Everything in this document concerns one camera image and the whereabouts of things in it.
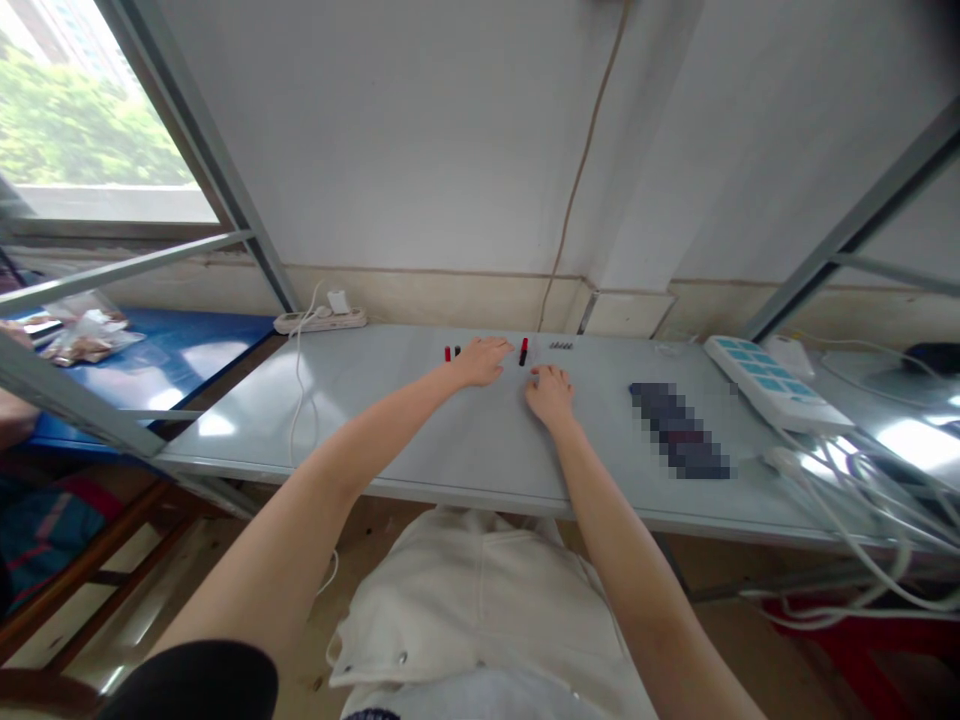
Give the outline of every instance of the white power strip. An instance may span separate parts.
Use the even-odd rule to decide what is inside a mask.
[[[273,329],[281,335],[289,335],[300,325],[303,313],[287,313],[273,321]],[[303,324],[300,332],[320,332],[322,330],[342,330],[350,327],[363,327],[367,324],[367,311],[353,308],[348,315],[328,315],[320,317],[314,312]]]
[[[808,435],[843,435],[856,428],[759,345],[714,335],[703,349],[774,427]]]

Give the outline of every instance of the glass pane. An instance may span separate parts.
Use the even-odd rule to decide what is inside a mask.
[[[94,0],[0,0],[0,173],[21,215],[217,222]]]

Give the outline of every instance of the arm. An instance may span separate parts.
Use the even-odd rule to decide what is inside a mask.
[[[0,331],[33,351],[33,343],[17,323],[2,322]],[[39,417],[40,411],[33,405],[0,389],[0,452],[29,440]]]
[[[513,350],[474,338],[431,371],[347,422],[290,476],[190,598],[151,654],[193,640],[237,640],[274,662],[300,638],[356,499],[451,395],[489,385]]]
[[[577,522],[657,715],[763,718],[700,626],[653,537],[573,416],[573,386],[552,365],[532,370],[527,402],[557,447]]]

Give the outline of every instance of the window frame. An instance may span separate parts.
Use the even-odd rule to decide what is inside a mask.
[[[5,239],[11,244],[25,247],[85,248],[111,247],[126,249],[156,250],[164,245],[178,245],[223,233],[239,230],[227,211],[226,204],[216,184],[200,161],[193,144],[179,122],[179,116],[171,107],[167,95],[160,88],[140,46],[128,31],[109,2],[96,1],[120,54],[126,59],[134,76],[140,83],[147,100],[153,105],[173,144],[196,180],[204,199],[210,205],[217,222],[143,222],[136,220],[70,220],[43,218],[29,215],[8,214],[0,211]],[[16,186],[4,182],[10,192],[19,197]],[[6,206],[16,207],[7,202]]]

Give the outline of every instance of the floor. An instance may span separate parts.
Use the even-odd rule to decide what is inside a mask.
[[[251,492],[258,499],[269,496],[257,488]],[[337,622],[345,616],[357,585],[380,562],[403,528],[426,507],[369,497],[357,503],[338,546],[339,572],[317,599],[296,653],[280,668],[278,720],[339,717],[348,691],[327,686],[327,643]],[[201,521],[94,638],[68,674],[106,691],[116,687],[143,659],[242,529],[243,523],[238,520]],[[564,521],[560,529],[567,546],[585,554],[576,524]],[[737,543],[663,537],[691,589],[745,576],[761,577],[785,566],[823,559]],[[115,556],[110,568],[129,568],[156,541],[155,533],[144,528]],[[42,664],[93,612],[106,592],[94,586],[84,588],[24,646],[11,665]],[[806,643],[781,637],[750,607],[739,603],[711,605],[699,608],[697,614],[721,655],[769,718],[869,717],[849,691],[844,692],[842,682],[823,669],[822,658],[813,656]],[[4,717],[38,716],[6,713]]]

